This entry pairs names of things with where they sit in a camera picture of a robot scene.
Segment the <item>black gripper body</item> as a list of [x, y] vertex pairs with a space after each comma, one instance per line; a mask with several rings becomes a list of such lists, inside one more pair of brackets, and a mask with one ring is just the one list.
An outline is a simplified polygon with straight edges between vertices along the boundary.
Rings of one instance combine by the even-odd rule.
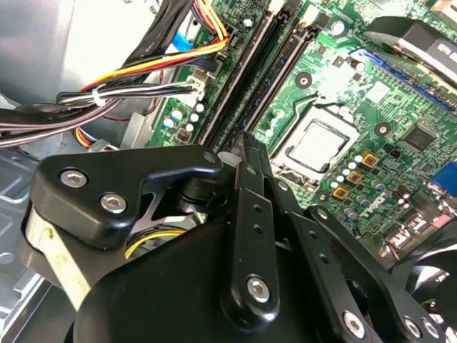
[[84, 300], [75, 342], [321, 342], [310, 274], [280, 221], [237, 244], [206, 224], [106, 275]]

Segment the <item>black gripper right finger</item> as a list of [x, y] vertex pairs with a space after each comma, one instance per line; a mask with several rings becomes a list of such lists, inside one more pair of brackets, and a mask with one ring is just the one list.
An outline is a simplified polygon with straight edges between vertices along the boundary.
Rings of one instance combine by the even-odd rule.
[[445, 342], [446, 333], [405, 287], [320, 206], [303, 210], [273, 177], [266, 146], [249, 154], [267, 183], [280, 233], [310, 274], [311, 318], [321, 342]]

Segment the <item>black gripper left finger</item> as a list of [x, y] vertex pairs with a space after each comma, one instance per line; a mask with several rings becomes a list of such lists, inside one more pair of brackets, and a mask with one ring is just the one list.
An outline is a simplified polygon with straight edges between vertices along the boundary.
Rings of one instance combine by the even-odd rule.
[[266, 146], [242, 134], [227, 151], [201, 145], [50, 156], [34, 174], [24, 238], [31, 267], [80, 309], [96, 283], [125, 264], [134, 232], [207, 214], [229, 224], [225, 313], [266, 324], [279, 311], [272, 175]]

